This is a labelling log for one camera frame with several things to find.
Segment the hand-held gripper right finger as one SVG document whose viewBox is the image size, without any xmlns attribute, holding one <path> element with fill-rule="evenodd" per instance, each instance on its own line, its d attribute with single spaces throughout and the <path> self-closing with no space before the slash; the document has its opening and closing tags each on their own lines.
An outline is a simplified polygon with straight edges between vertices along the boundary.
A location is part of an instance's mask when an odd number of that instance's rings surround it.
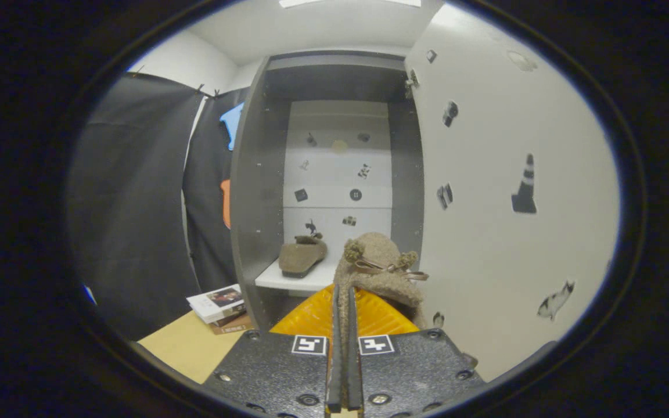
<svg viewBox="0 0 669 418">
<path fill-rule="evenodd" d="M 472 357 L 443 330 L 361 337 L 353 288 L 348 302 L 349 410 L 360 416 L 424 416 L 462 402 L 486 386 Z"/>
</svg>

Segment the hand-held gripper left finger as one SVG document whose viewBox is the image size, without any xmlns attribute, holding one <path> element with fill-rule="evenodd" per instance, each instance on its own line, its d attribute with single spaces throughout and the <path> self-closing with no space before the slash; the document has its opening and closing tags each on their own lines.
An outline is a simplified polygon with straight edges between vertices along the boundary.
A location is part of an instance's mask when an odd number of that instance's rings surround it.
<svg viewBox="0 0 669 418">
<path fill-rule="evenodd" d="M 325 335 L 246 330 L 204 382 L 234 407 L 266 416 L 329 416 L 342 407 L 338 288 L 324 288 Z"/>
</svg>

